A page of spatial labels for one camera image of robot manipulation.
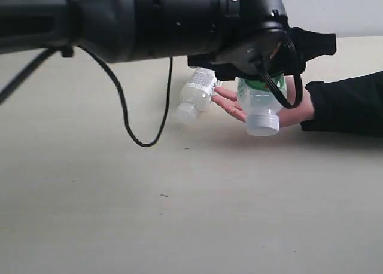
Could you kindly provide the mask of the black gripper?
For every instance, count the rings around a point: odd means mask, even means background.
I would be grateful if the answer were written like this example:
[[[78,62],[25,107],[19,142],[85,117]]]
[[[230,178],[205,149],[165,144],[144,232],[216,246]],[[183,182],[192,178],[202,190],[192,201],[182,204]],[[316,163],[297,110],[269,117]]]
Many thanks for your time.
[[[308,61],[335,53],[335,33],[318,33],[293,27],[285,33],[265,32],[218,54],[188,56],[187,63],[191,68],[214,71],[219,80],[258,80],[260,67],[272,77],[302,74]]]

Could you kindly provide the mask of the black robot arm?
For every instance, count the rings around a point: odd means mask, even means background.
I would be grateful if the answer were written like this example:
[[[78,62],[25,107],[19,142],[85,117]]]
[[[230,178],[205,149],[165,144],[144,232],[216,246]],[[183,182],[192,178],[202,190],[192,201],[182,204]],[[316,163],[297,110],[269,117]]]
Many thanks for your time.
[[[108,63],[187,56],[232,80],[302,73],[336,36],[291,27],[282,0],[1,0],[1,53],[69,45]]]

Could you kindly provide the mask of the black sleeved forearm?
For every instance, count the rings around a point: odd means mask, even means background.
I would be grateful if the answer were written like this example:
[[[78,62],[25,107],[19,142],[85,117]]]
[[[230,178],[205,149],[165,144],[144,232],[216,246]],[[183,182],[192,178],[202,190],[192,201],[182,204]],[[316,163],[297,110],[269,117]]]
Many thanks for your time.
[[[306,132],[382,136],[382,72],[335,82],[312,81],[314,116],[301,122]]]

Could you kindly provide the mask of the person's open hand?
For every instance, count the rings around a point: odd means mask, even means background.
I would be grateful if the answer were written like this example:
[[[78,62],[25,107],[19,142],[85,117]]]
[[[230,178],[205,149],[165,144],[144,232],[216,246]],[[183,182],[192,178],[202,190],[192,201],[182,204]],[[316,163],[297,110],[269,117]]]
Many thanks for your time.
[[[248,115],[240,107],[237,101],[237,93],[233,90],[224,87],[216,87],[215,94],[211,100],[222,108],[228,115],[235,119],[246,122]],[[312,120],[314,117],[314,105],[311,101],[311,96],[306,89],[303,89],[303,97],[301,104],[297,108],[283,108],[278,113],[279,126],[282,128],[291,127],[300,124],[303,121]]]

